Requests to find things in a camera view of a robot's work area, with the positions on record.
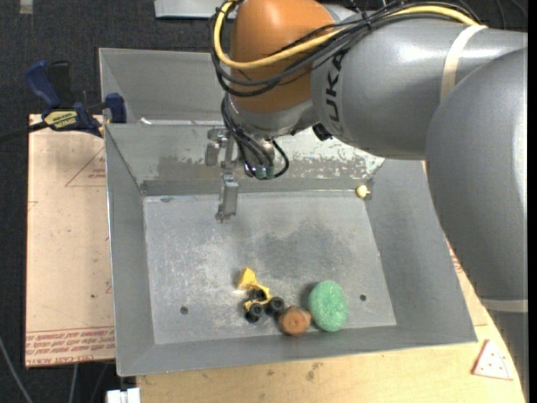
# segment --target yellow cable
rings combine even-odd
[[[479,22],[475,21],[474,19],[471,19],[464,13],[461,13],[455,9],[443,8],[441,6],[415,6],[413,8],[406,8],[400,10],[397,13],[394,13],[394,15],[404,15],[406,13],[438,13],[439,15],[445,15],[447,17],[453,18],[456,21],[459,21],[460,23],[463,23],[465,25],[479,25]]]
[[[238,2],[238,1],[240,0],[228,0],[222,6],[222,10],[219,12],[218,16],[216,17],[215,28],[214,28],[214,45],[215,45],[215,52],[216,52],[216,55],[218,56],[218,59],[225,65],[228,65],[235,69],[254,69],[257,67],[264,67],[266,65],[272,65],[278,61],[284,60],[293,55],[297,55],[300,52],[311,50],[315,48],[316,46],[319,46],[320,44],[325,43],[330,37],[335,36],[341,31],[341,30],[331,31],[328,34],[323,34],[320,37],[310,39],[307,42],[304,42],[302,44],[298,44],[294,46],[293,48],[289,48],[288,50],[283,50],[279,52],[278,54],[261,58],[259,60],[248,61],[248,62],[239,62],[239,61],[230,60],[229,58],[227,58],[226,54],[222,50],[222,45],[220,43],[220,32],[222,30],[222,24],[224,22],[224,19],[226,18],[227,11],[230,9],[233,3]],[[440,15],[453,18],[456,21],[459,21],[460,23],[463,23],[466,25],[479,25],[478,22],[466,16],[464,13],[456,11],[455,9],[443,8],[440,6],[433,6],[433,5],[423,5],[423,6],[416,6],[413,8],[402,9],[398,11],[397,13],[394,13],[390,16],[403,15],[406,13],[438,13]]]

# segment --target cardboard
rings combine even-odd
[[[106,204],[102,139],[29,135],[26,367],[115,357]]]

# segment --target black toy wheel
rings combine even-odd
[[[271,317],[278,315],[285,307],[284,299],[281,297],[273,297],[267,304],[265,312]]]
[[[248,312],[246,312],[246,319],[248,322],[257,322],[263,315],[263,306],[260,303],[252,303]]]
[[[263,290],[252,290],[250,300],[264,301],[266,299]]]

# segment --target green foam ball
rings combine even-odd
[[[317,284],[308,297],[308,305],[313,321],[326,332],[336,332],[347,320],[347,300],[341,287],[333,280]]]

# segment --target blue clamp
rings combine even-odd
[[[56,81],[61,84],[63,90],[70,85],[68,63],[62,62],[61,67],[56,67]],[[45,60],[40,60],[32,65],[25,73],[24,79],[30,90],[44,99],[47,104],[47,110],[41,115],[43,122],[55,131],[79,130],[84,133],[102,136],[102,124],[99,123],[81,102],[75,102],[67,107],[62,106],[62,97],[58,94],[55,84],[50,80],[50,68],[47,67]],[[64,95],[70,96],[70,91],[64,91]],[[99,103],[89,109],[109,108],[114,123],[127,122],[127,112],[123,98],[117,94],[108,94],[105,102]]]

